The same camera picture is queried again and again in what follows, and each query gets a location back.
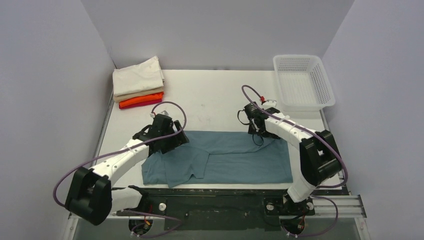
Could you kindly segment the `teal blue t-shirt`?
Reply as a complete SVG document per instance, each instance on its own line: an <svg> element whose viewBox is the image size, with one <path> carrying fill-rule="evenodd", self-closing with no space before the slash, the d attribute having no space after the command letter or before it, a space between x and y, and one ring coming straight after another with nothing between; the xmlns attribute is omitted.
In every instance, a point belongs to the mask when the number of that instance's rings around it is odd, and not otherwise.
<svg viewBox="0 0 424 240"><path fill-rule="evenodd" d="M246 132L186 131L188 143L154 153L142 164L145 185L287 184L293 182L285 140Z"/></svg>

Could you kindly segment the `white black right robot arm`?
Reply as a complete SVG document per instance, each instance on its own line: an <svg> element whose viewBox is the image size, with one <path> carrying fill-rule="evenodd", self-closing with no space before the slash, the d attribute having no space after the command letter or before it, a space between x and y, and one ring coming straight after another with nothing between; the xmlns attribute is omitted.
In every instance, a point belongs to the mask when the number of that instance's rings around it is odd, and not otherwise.
<svg viewBox="0 0 424 240"><path fill-rule="evenodd" d="M308 201L312 193L345 166L333 134L306 128L276 108L263 109L254 102L245 105L243 112L250 135L282 139L299 151L300 174L283 195L281 212L286 215L310 212Z"/></svg>

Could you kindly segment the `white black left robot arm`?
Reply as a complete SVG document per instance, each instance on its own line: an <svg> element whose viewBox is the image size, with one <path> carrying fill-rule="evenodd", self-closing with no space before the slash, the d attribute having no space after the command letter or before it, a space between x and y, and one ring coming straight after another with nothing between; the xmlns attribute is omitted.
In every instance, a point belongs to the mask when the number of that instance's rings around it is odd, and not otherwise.
<svg viewBox="0 0 424 240"><path fill-rule="evenodd" d="M64 208L94 226L118 211L145 214L149 210L149 201L141 190L135 186L113 187L142 160L188 143L185 126L164 113L155 114L152 124L135 133L123 148L108 154L106 160L90 168L80 166L75 170Z"/></svg>

